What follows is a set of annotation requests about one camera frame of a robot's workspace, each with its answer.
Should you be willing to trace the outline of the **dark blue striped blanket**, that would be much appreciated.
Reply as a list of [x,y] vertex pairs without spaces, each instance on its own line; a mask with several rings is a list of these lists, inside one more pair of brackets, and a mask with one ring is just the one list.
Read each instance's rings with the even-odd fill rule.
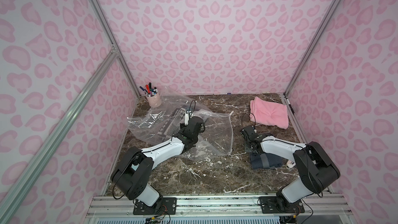
[[251,153],[250,163],[254,170],[276,169],[284,165],[282,157],[270,153]]

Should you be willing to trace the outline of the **pink fluffy blanket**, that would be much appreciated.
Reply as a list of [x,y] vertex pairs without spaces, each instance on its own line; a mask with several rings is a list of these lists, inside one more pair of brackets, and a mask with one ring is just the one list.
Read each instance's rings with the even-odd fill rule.
[[250,120],[259,124],[277,126],[281,129],[289,127],[287,107],[280,103],[264,101],[255,97],[250,101]]

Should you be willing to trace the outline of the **clear plastic vacuum bag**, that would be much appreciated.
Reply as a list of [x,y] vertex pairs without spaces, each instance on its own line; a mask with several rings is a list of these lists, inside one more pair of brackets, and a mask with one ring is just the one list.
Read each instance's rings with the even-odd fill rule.
[[199,141],[186,152],[185,158],[199,161],[209,160],[232,153],[233,129],[231,115],[215,113],[202,103],[187,96],[166,95],[156,108],[150,108],[144,117],[128,118],[129,130],[134,136],[150,145],[157,145],[177,134],[184,124],[186,112],[204,120],[205,131]]

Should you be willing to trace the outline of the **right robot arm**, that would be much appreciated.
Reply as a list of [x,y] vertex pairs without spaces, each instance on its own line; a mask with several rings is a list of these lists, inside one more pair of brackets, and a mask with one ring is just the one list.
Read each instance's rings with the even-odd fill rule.
[[321,194],[341,176],[337,166],[317,142],[288,142],[268,133],[259,134],[251,125],[242,128],[240,133],[252,151],[279,156],[296,166],[299,178],[276,195],[276,203],[281,209],[306,196]]

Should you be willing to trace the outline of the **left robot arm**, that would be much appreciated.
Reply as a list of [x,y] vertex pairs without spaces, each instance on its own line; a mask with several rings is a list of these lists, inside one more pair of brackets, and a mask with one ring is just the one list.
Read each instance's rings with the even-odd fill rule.
[[204,120],[197,116],[190,117],[167,141],[149,148],[139,149],[134,146],[128,149],[110,179],[129,200],[137,200],[153,209],[160,209],[163,197],[149,184],[152,170],[166,160],[192,149],[199,140],[199,134],[204,131]]

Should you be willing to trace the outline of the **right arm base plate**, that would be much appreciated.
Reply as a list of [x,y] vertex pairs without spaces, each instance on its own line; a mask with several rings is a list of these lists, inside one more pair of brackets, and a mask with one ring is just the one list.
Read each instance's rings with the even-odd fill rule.
[[257,204],[261,207],[263,214],[301,214],[305,209],[301,200],[290,203],[282,196],[260,197]]

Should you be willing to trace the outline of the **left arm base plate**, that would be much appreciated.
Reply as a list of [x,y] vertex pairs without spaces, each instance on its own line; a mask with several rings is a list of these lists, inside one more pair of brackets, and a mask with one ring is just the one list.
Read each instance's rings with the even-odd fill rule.
[[177,198],[160,197],[153,206],[148,206],[142,201],[137,200],[133,215],[161,215],[163,213],[169,215],[176,214]]

